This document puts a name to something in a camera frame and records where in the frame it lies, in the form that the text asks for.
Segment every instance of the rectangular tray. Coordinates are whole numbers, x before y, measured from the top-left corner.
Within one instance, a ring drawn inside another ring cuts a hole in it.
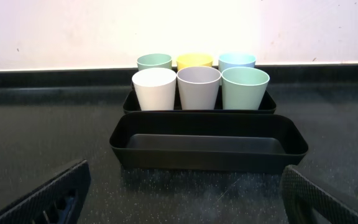
[[[218,96],[216,97],[216,104],[214,110],[182,110],[180,103],[179,89],[176,89],[175,93],[175,104],[173,111],[167,112],[187,112],[187,113],[257,113],[257,114],[274,114],[276,110],[276,102],[266,91],[258,110],[224,110],[222,101],[222,87],[219,87]],[[124,113],[130,113],[134,111],[141,111],[139,101],[137,100],[135,90],[132,90],[124,102]]]
[[[293,122],[273,114],[133,112],[110,145],[124,167],[281,174],[308,145]]]

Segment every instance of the wall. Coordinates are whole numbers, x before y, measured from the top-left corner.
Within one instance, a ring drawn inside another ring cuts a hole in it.
[[[257,64],[358,63],[358,0],[0,0],[0,70],[230,51]]]

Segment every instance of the black tray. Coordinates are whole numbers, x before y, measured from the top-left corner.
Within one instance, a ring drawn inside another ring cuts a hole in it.
[[[308,145],[291,120],[273,114],[133,112],[110,145],[126,168],[281,174]]]
[[[139,101],[136,97],[135,90],[132,90],[124,102],[124,113],[130,113],[134,111],[141,111]],[[273,98],[270,94],[265,91],[265,95],[260,102],[258,110],[224,110],[223,109],[223,101],[222,101],[222,87],[219,87],[218,96],[216,97],[216,104],[214,110],[182,110],[180,103],[180,95],[179,89],[177,88],[175,93],[175,104],[173,106],[173,111],[169,112],[187,112],[187,113],[257,113],[257,114],[274,114],[276,110],[276,102],[274,102]]]

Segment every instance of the plastic cup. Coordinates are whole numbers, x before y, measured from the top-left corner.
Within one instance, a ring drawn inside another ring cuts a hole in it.
[[[213,110],[222,77],[218,69],[204,66],[188,67],[177,74],[183,110]]]
[[[148,54],[137,59],[139,71],[147,68],[172,69],[172,57],[167,54]]]
[[[149,68],[132,77],[142,111],[173,110],[176,73],[167,68]]]
[[[178,71],[193,66],[212,67],[214,58],[209,54],[184,54],[177,58]]]
[[[256,68],[234,67],[222,73],[224,110],[257,110],[270,77]]]
[[[245,53],[227,53],[219,56],[219,71],[223,72],[232,67],[254,68],[256,57]]]

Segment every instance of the black countertop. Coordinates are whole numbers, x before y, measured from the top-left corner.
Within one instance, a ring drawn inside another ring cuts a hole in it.
[[[280,175],[125,170],[109,145],[129,86],[0,88],[0,197],[74,159],[91,186],[78,223],[287,223]],[[309,144],[300,167],[358,198],[358,84],[270,84]]]

